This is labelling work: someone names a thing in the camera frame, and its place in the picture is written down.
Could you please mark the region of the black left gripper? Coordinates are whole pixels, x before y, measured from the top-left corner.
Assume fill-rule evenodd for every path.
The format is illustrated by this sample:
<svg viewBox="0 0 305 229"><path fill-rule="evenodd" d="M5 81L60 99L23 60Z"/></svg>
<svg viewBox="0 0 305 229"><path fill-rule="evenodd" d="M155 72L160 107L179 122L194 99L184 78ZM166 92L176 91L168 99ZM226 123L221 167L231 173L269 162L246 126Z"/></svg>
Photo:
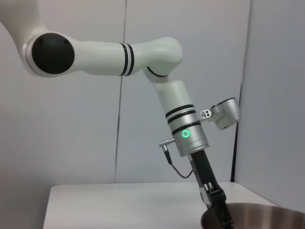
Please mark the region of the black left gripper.
<svg viewBox="0 0 305 229"><path fill-rule="evenodd" d="M226 204L226 195L221 188L217 189L217 181L205 151L190 154L189 161L207 209L213 208L223 229L233 229L234 222Z"/></svg>

